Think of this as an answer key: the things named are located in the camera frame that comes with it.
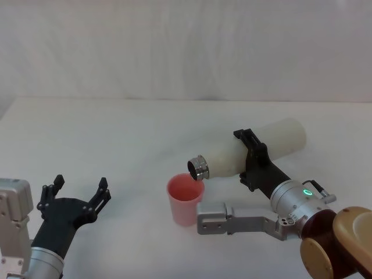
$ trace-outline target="plastic cup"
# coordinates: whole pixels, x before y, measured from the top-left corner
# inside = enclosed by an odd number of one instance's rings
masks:
[[[173,220],[184,227],[196,223],[196,205],[203,198],[204,183],[195,181],[190,174],[178,174],[167,185]]]

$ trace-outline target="white wall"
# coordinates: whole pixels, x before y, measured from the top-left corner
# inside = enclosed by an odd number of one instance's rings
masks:
[[[370,0],[4,0],[0,94],[372,101],[371,13]]]

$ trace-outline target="white surface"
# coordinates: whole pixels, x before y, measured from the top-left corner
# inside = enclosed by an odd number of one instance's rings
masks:
[[[84,200],[107,177],[113,199],[95,224],[78,231],[67,254],[68,279],[309,278],[300,240],[200,236],[195,226],[172,222],[166,195],[168,179],[186,172],[187,160],[207,144],[201,135],[288,116],[304,125],[307,145],[276,164],[335,193],[334,210],[372,208],[369,104],[18,99],[0,121],[0,177],[27,179],[34,205],[42,185],[59,173],[66,179],[59,196]],[[205,201],[269,206],[238,177],[207,181]],[[36,210],[30,217],[33,237],[41,217]]]
[[[0,94],[372,101],[370,0],[3,0]]]

